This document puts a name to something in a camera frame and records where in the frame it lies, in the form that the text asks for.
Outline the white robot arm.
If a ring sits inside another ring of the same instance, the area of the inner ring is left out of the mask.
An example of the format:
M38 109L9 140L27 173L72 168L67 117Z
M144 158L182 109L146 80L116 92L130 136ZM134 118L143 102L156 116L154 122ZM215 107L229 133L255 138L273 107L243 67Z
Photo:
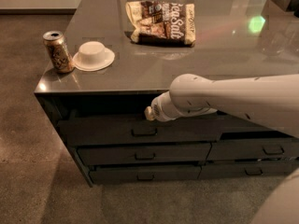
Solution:
M152 100L145 116L166 122L217 110L298 138L299 75L210 80L184 74Z

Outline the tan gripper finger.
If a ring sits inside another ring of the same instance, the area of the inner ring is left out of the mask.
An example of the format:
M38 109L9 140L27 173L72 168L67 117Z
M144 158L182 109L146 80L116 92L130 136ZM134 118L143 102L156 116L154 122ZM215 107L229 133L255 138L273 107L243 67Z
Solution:
M154 121L155 120L155 116L153 113L153 110L150 106L147 106L145 111L144 111L145 117L147 120L149 121Z

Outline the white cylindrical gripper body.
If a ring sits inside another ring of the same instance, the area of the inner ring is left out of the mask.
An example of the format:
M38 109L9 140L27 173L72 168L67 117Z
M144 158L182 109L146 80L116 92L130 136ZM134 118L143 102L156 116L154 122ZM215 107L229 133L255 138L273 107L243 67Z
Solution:
M161 122L175 120L182 116L181 112L172 103L168 91L154 98L150 106L153 117Z

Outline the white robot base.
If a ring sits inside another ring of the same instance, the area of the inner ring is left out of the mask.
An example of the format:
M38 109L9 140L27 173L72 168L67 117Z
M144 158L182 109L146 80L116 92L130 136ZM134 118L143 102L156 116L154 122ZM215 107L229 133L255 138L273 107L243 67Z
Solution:
M299 224L299 169L274 189L250 224Z

